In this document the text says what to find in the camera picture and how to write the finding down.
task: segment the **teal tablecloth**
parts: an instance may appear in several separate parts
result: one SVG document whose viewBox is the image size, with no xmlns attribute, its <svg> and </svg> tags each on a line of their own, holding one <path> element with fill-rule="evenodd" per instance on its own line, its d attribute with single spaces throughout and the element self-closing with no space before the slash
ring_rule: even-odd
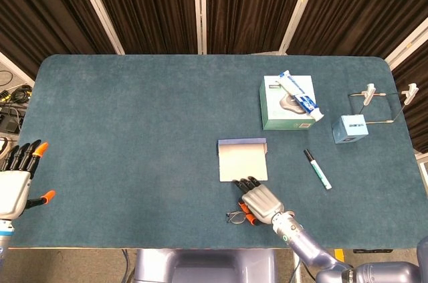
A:
<svg viewBox="0 0 428 283">
<path fill-rule="evenodd" d="M 325 117 L 310 130 L 263 131 L 263 75 L 311 75 Z M 267 138 L 266 185 L 326 247 L 408 248 L 428 234 L 428 200 L 403 115 L 335 145 L 349 92 L 396 92 L 378 58 L 52 56 L 21 143 L 50 143 L 31 187 L 57 197 L 14 223 L 17 247 L 282 248 L 270 226 L 226 223 L 239 191 L 219 182 L 218 139 Z M 354 104 L 359 109 L 360 103 Z M 397 95 L 366 119 L 390 118 Z M 310 149 L 333 188 L 303 154 Z"/>
</svg>

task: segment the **dry erase marker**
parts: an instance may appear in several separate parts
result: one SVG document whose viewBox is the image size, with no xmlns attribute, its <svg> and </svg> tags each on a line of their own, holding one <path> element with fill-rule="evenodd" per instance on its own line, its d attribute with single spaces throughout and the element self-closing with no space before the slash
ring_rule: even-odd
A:
<svg viewBox="0 0 428 283">
<path fill-rule="evenodd" d="M 320 180 L 321 180 L 322 184 L 324 185 L 324 187 L 326 189 L 332 188 L 332 186 L 330 185 L 330 182 L 328 181 L 327 177 L 324 175 L 324 173 L 322 172 L 320 166 L 318 165 L 318 163 L 316 162 L 316 160 L 314 159 L 314 157 L 310 154 L 309 150 L 305 149 L 303 152 L 305 153 L 305 155 L 308 158 L 310 164 L 312 165 L 312 168 L 315 170 L 315 173 L 320 178 Z"/>
</svg>

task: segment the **black curtain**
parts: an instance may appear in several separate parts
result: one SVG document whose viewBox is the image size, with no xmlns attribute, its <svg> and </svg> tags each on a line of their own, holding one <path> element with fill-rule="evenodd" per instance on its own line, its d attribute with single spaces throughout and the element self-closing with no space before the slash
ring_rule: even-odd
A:
<svg viewBox="0 0 428 283">
<path fill-rule="evenodd" d="M 309 0 L 288 54 L 387 57 L 428 17 L 428 0 Z"/>
<path fill-rule="evenodd" d="M 35 77 L 52 54 L 113 54 L 89 0 L 0 0 L 0 51 Z"/>
<path fill-rule="evenodd" d="M 127 54 L 195 54 L 195 0 L 103 0 Z"/>
<path fill-rule="evenodd" d="M 207 0 L 210 54 L 278 51 L 297 0 Z"/>
<path fill-rule="evenodd" d="M 428 41 L 393 70 L 398 90 L 408 90 L 416 83 L 419 88 L 415 99 L 405 107 L 404 113 L 413 147 L 428 152 Z"/>
</svg>

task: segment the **blue cube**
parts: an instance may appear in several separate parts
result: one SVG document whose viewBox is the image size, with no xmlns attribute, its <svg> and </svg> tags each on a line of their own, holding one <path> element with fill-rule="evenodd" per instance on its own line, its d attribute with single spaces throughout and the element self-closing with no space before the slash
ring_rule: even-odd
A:
<svg viewBox="0 0 428 283">
<path fill-rule="evenodd" d="M 362 114 L 340 116 L 332 125 L 332 131 L 336 144 L 353 143 L 368 135 L 366 120 Z"/>
</svg>

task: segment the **white robotic hand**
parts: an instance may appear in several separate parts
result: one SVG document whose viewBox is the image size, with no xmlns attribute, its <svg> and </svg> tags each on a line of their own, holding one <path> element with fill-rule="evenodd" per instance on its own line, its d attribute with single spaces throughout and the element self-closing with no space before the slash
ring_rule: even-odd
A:
<svg viewBox="0 0 428 283">
<path fill-rule="evenodd" d="M 272 224 L 278 213 L 285 211 L 284 204 L 254 177 L 233 181 L 244 193 L 242 200 L 262 223 Z"/>
<path fill-rule="evenodd" d="M 38 199 L 27 200 L 35 170 L 48 146 L 40 142 L 15 146 L 4 160 L 0 171 L 0 219 L 17 219 L 25 209 L 46 204 L 54 197 L 55 191 L 49 191 Z"/>
</svg>

